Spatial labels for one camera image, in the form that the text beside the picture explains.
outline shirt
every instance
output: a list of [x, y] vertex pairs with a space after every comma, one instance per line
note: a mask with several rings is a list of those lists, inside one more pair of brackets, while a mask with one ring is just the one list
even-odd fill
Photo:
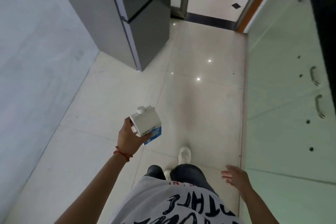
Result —
[[109, 219], [111, 224], [242, 224], [213, 192], [144, 176]]

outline gray refrigerator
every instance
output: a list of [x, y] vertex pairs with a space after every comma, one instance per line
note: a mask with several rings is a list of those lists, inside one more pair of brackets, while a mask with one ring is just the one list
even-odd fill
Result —
[[98, 48], [143, 71], [169, 39], [170, 0], [69, 0]]

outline sneaker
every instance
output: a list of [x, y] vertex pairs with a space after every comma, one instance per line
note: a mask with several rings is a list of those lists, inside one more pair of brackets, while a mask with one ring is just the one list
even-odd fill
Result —
[[167, 181], [171, 181], [171, 179], [170, 179], [170, 171], [171, 170], [166, 170], [166, 171], [163, 172]]
[[178, 154], [178, 164], [190, 164], [191, 150], [187, 146], [183, 146]]

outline jeans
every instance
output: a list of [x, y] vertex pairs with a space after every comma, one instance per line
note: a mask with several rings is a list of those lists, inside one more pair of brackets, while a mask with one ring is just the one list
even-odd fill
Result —
[[[144, 176], [150, 176], [156, 179], [166, 180], [162, 168], [157, 165], [150, 166]], [[208, 184], [203, 172], [194, 165], [178, 165], [170, 172], [170, 179], [175, 182], [186, 182], [197, 187], [205, 188], [217, 195], [213, 188]]]

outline bracelet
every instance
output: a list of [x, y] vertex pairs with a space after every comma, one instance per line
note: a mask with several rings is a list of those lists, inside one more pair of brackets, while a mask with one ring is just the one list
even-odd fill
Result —
[[116, 150], [113, 152], [113, 155], [116, 153], [123, 155], [126, 158], [127, 162], [129, 162], [129, 159], [133, 157], [132, 155], [121, 152], [118, 146], [116, 146]]

